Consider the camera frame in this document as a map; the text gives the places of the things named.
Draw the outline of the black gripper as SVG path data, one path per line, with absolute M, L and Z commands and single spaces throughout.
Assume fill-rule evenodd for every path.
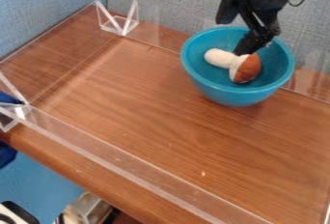
M 234 28 L 234 31 L 241 33 L 241 39 L 234 49 L 234 53 L 238 56 L 256 53 L 280 35 L 281 28 L 277 15 L 281 9 L 281 0 L 221 1 L 216 22 L 218 24 L 230 24 L 237 16 L 241 15 L 245 18 L 246 25 L 254 28 Z

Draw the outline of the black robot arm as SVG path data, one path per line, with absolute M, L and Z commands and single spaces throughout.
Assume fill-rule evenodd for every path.
M 240 15 L 249 32 L 240 40 L 234 53 L 253 54 L 281 34 L 279 13 L 287 5 L 300 7 L 307 0 L 222 0 L 216 16 L 217 24 L 230 24 Z

